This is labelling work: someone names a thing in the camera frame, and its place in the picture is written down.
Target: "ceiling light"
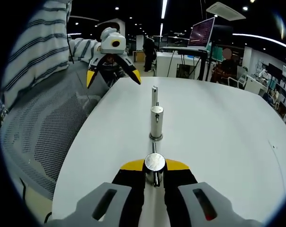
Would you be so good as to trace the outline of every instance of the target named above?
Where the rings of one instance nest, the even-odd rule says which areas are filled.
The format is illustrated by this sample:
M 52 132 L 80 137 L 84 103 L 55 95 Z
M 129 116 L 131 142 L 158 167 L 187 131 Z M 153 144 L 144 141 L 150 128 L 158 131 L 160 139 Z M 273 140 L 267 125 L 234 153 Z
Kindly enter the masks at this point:
M 160 37 L 162 36 L 162 31 L 163 31 L 163 24 L 160 26 Z
M 166 7 L 167 7 L 167 1 L 168 1 L 168 0 L 163 0 L 161 19 L 164 19 L 164 17 L 165 17 L 165 12 L 166 12 Z
M 254 37 L 254 38 L 259 38 L 259 39 L 265 39 L 265 40 L 268 40 L 268 41 L 271 41 L 271 42 L 274 42 L 276 44 L 279 44 L 283 47 L 286 47 L 286 44 L 284 43 L 281 43 L 277 40 L 274 40 L 274 39 L 270 39 L 270 38 L 267 38 L 267 37 L 262 37 L 262 36 L 259 36 L 259 35 L 249 35 L 249 34 L 237 34 L 237 33 L 233 33 L 233 35 L 241 35 L 241 36 L 249 36 L 249 37 Z

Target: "chair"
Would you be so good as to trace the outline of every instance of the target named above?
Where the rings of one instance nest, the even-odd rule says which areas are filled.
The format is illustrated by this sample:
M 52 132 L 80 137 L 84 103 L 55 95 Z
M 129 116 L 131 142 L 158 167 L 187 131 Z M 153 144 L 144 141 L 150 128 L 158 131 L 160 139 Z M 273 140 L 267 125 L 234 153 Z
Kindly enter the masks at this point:
M 86 71 L 79 61 L 43 80 L 18 100 L 0 128 L 7 167 L 51 200 L 74 138 L 108 91 L 100 75 L 87 90 Z
M 238 66 L 236 79 L 229 77 L 228 86 L 244 89 L 247 82 L 247 72 L 243 67 Z

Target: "white table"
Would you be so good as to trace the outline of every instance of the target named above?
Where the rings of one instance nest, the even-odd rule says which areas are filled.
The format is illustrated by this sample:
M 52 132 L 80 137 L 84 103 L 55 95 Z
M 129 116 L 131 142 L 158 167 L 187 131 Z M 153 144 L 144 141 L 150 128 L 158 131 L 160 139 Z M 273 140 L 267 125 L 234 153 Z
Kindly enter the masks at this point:
M 247 75 L 247 82 L 244 90 L 263 96 L 267 92 L 268 88 L 258 82 L 255 78 Z
M 112 182 L 123 164 L 151 153 L 153 85 L 164 107 L 157 151 L 188 165 L 198 182 L 227 197 L 243 218 L 271 217 L 286 194 L 286 125 L 277 113 L 260 96 L 233 87 L 147 77 L 140 86 L 120 79 L 90 114 L 61 168 L 53 218 L 67 217 L 82 197 Z M 151 201 L 145 197 L 140 226 L 156 226 L 146 223 L 152 220 L 146 214 Z
M 199 58 L 196 57 L 195 59 L 193 59 L 193 58 L 189 58 L 187 55 L 185 55 L 184 60 L 185 60 L 185 63 L 182 62 L 181 55 L 178 55 L 177 52 L 175 52 L 173 56 L 172 56 L 172 53 L 169 53 L 169 52 L 157 52 L 156 76 L 157 77 L 173 77 L 173 78 L 175 78 L 176 74 L 177 74 L 178 64 L 179 65 L 184 64 L 184 65 L 194 66 L 194 61 L 195 61 L 195 66 L 197 65 L 196 70 L 195 70 L 195 75 L 194 75 L 194 73 L 192 73 L 189 76 L 189 78 L 190 79 L 197 79 L 199 77 L 199 72 L 200 72 L 200 67 L 201 67 L 201 61 L 199 61 L 199 63 L 198 63 Z M 207 66 L 208 66 L 208 63 L 205 64 L 203 80 L 206 79 Z M 213 68 L 213 66 L 214 66 L 214 64 L 211 63 L 210 70 L 208 73 L 208 81 L 211 78 L 211 74 L 212 74 L 211 69 Z

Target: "robotic arm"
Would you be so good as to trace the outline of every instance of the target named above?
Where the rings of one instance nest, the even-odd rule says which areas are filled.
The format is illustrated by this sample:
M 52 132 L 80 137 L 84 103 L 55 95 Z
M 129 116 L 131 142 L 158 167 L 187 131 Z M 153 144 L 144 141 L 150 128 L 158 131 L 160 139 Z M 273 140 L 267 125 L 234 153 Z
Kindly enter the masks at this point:
M 122 67 L 126 74 L 141 84 L 139 71 L 126 54 L 126 39 L 115 28 L 106 28 L 101 34 L 101 43 L 95 45 L 94 56 L 90 60 L 89 70 L 87 71 L 86 86 L 89 88 L 94 81 L 100 67 L 105 63 L 107 57 L 112 57 L 114 61 Z

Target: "monitor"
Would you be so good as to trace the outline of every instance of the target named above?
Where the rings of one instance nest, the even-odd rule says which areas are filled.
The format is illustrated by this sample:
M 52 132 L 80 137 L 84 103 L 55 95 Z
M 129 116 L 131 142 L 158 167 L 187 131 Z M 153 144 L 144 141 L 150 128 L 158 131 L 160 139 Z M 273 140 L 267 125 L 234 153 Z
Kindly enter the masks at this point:
M 214 27 L 214 17 L 199 22 L 192 26 L 188 47 L 204 48 L 208 46 L 211 33 Z

